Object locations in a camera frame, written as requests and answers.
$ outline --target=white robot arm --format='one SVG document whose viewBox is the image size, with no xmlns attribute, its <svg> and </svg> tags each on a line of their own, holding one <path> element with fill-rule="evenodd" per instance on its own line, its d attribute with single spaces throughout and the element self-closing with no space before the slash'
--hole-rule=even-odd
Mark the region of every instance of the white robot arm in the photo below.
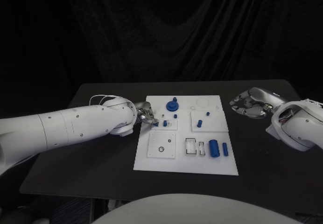
<svg viewBox="0 0 323 224">
<path fill-rule="evenodd" d="M 158 122 L 148 102 L 134 104 L 125 98 L 112 97 L 102 105 L 0 119 L 0 175 L 18 161 L 43 151 L 108 133 L 125 136 L 139 121 Z"/>
<path fill-rule="evenodd" d="M 323 148 L 323 104 L 311 100 L 286 102 L 278 94 L 260 88 L 250 88 L 230 105 L 243 101 L 245 108 L 232 109 L 253 119 L 272 113 L 271 125 L 265 131 L 289 147 L 307 151 L 314 145 Z"/>
</svg>

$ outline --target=black background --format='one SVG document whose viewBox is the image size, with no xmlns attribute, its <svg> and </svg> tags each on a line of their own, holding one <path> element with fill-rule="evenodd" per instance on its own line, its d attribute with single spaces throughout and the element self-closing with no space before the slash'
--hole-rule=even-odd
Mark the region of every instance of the black background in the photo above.
<svg viewBox="0 0 323 224">
<path fill-rule="evenodd" d="M 0 118 L 64 109 L 99 82 L 278 78 L 323 101 L 321 11 L 318 0 L 4 0 Z M 18 170 L 0 178 L 0 206 Z"/>
</svg>

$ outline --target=black table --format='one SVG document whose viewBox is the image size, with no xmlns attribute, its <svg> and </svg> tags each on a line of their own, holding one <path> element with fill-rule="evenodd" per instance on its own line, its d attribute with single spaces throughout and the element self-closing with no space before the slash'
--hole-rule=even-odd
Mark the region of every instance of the black table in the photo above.
<svg viewBox="0 0 323 224">
<path fill-rule="evenodd" d="M 125 137 L 108 135 L 38 155 L 21 193 L 135 200 L 168 193 L 204 194 L 236 199 L 272 210 L 323 214 L 323 151 L 299 152 L 266 132 L 269 117 L 249 119 L 229 106 L 250 87 L 299 100 L 284 80 L 83 84 L 69 108 L 89 97 L 112 94 L 132 102 L 145 95 L 220 95 L 239 176 L 134 171 L 139 125 Z"/>
</svg>

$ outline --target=floor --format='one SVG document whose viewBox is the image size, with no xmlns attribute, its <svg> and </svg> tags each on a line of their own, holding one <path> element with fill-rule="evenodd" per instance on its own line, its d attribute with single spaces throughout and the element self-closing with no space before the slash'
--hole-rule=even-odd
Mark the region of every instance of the floor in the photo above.
<svg viewBox="0 0 323 224">
<path fill-rule="evenodd" d="M 25 210 L 33 214 L 34 219 L 49 218 L 50 224 L 89 224 L 92 220 L 92 202 L 93 200 L 89 198 L 80 197 L 38 196 L 25 207 Z M 106 200 L 102 199 L 95 199 L 95 203 L 99 205 L 108 204 Z M 299 216 L 292 212 L 275 212 L 304 224 L 323 224 L 323 217 L 307 217 L 304 214 Z"/>
</svg>

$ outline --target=white plastic block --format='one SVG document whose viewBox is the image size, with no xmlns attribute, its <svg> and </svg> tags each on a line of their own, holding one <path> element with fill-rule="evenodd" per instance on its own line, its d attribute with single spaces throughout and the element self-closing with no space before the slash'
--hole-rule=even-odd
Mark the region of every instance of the white plastic block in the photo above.
<svg viewBox="0 0 323 224">
<path fill-rule="evenodd" d="M 191 131 L 193 132 L 229 132 L 223 111 L 191 111 Z"/>
<path fill-rule="evenodd" d="M 186 155 L 196 156 L 196 139 L 186 139 Z"/>
<path fill-rule="evenodd" d="M 147 157 L 174 159 L 174 133 L 149 133 Z"/>
<path fill-rule="evenodd" d="M 198 142 L 198 151 L 200 151 L 200 152 L 198 152 L 198 155 L 200 155 L 200 156 L 204 156 L 203 142 L 201 142 L 201 141 Z"/>
<path fill-rule="evenodd" d="M 151 130 L 167 130 L 167 131 L 175 131 L 177 130 L 177 121 L 175 120 L 165 120 L 167 126 L 162 126 L 162 121 L 158 120 L 158 126 L 151 125 Z"/>
</svg>

